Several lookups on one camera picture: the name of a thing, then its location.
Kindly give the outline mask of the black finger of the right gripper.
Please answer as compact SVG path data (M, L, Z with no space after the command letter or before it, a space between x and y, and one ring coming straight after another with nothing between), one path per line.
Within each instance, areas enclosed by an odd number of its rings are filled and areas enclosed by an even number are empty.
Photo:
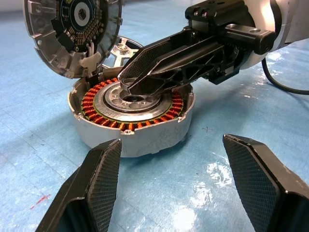
M235 46L199 42L156 58L128 87L132 95L159 95L200 77L218 84L234 72L239 56Z
M164 39L151 43L140 49L122 68L118 79L127 85L127 79L137 80L147 75L156 64L165 56L174 55L196 39L196 31L192 28L183 28L182 31Z

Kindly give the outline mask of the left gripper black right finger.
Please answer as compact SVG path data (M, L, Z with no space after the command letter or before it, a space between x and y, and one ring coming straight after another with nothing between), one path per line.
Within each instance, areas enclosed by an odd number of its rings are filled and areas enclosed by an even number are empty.
M224 134L223 144L241 203L257 232L307 232L309 186L251 138Z

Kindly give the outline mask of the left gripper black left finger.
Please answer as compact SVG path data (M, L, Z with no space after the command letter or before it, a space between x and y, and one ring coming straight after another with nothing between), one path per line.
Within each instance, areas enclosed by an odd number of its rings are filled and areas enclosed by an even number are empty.
M122 142L92 148L62 184L38 232L106 232L116 200Z

